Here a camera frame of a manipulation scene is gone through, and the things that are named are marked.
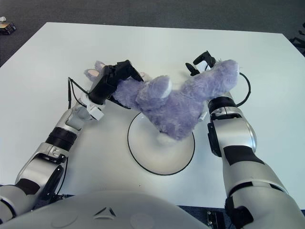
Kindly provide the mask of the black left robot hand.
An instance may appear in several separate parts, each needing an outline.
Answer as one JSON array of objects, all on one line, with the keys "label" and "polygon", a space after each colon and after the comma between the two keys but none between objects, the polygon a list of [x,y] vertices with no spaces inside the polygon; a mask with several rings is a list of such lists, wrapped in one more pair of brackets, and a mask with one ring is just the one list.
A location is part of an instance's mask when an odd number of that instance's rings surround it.
[{"label": "black left robot hand", "polygon": [[112,95],[119,82],[128,78],[143,81],[129,60],[118,62],[116,65],[105,65],[96,61],[95,68],[85,70],[84,74],[93,82],[88,92],[89,100],[99,105],[103,105],[106,100],[109,100],[126,109],[129,107],[119,103]]}]

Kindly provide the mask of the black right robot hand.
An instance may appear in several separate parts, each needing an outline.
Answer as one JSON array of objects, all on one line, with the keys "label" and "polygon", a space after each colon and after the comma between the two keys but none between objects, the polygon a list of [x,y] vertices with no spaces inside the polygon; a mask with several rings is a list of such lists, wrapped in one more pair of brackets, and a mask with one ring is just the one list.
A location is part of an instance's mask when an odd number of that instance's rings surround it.
[{"label": "black right robot hand", "polygon": [[216,63],[216,59],[210,55],[208,51],[205,51],[199,55],[192,64],[186,63],[186,68],[190,71],[190,76],[195,76],[207,70],[213,68]]}]

